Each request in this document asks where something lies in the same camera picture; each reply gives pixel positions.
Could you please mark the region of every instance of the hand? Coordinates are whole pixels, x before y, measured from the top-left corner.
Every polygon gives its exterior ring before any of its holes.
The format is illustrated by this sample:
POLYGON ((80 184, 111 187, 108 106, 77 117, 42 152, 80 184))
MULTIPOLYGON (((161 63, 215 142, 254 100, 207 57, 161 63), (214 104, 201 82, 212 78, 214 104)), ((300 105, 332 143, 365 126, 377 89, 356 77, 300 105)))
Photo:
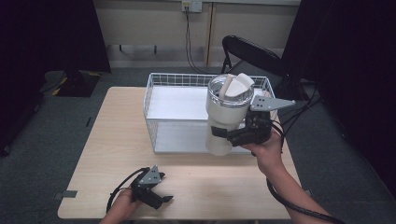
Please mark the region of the hand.
POLYGON ((275 129, 271 130, 271 138, 266 142, 260 145, 247 144, 241 147, 256 155, 259 169, 265 175, 269 175, 279 167, 284 167, 281 158, 281 137, 275 129))
POLYGON ((129 218, 140 204, 141 202, 138 200, 133 202, 131 189, 124 189, 100 223, 120 223, 129 218))

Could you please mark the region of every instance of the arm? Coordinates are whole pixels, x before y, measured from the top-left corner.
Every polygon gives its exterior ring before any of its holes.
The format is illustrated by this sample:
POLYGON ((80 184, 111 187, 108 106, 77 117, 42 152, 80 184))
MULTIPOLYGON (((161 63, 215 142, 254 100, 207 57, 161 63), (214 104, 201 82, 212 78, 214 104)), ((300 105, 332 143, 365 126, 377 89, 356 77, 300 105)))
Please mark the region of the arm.
MULTIPOLYGON (((271 138, 267 142, 261 145, 248 144, 242 147, 256 155, 260 171, 267 176, 277 194, 282 198, 302 208, 329 215, 325 209, 305 193, 286 170, 281 158, 280 136, 275 130, 272 130, 271 138)), ((289 208, 286 209, 294 223, 329 223, 289 208)))
POLYGON ((139 201, 133 202, 132 196, 131 189, 121 191, 100 224, 121 223, 123 220, 129 218, 141 204, 139 201))

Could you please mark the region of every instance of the black curtain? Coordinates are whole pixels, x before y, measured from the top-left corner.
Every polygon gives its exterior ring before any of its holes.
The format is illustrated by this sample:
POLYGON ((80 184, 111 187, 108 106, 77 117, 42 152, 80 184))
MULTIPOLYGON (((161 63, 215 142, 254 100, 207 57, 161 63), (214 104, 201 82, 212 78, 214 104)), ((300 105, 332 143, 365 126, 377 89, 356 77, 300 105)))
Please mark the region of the black curtain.
POLYGON ((0 147, 48 71, 111 73, 93 1, 0 1, 0 147))
POLYGON ((396 6, 302 0, 283 54, 288 73, 319 84, 347 139, 396 195, 396 6))

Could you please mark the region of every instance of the wire basket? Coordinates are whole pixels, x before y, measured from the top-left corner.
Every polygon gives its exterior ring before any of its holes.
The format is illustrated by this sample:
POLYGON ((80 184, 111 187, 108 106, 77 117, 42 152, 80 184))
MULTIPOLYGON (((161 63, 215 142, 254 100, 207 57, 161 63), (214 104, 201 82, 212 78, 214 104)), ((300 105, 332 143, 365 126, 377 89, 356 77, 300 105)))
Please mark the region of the wire basket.
MULTIPOLYGON (((207 85, 217 75, 151 73, 144 116, 155 153, 208 153, 205 148, 207 85)), ((267 77, 251 77, 255 94, 274 97, 267 77)), ((246 153, 234 147, 232 153, 246 153)))

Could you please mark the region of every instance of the gray carpet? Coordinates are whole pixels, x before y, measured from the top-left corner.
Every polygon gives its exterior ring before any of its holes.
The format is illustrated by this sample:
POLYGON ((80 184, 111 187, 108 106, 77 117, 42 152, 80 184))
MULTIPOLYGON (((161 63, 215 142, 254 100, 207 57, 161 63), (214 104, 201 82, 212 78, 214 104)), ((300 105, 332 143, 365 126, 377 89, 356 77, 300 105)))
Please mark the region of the gray carpet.
MULTIPOLYGON (((53 195, 67 188, 108 88, 146 86, 152 72, 195 73, 189 67, 117 68, 100 78, 91 98, 46 92, 39 111, 11 144, 10 155, 0 158, 0 223, 97 223, 59 219, 60 201, 53 195)), ((61 75, 48 73, 43 89, 61 75)), ((337 120, 323 103, 300 116, 287 140, 303 187, 331 214, 345 223, 396 223, 393 198, 366 160, 343 139, 337 120)))

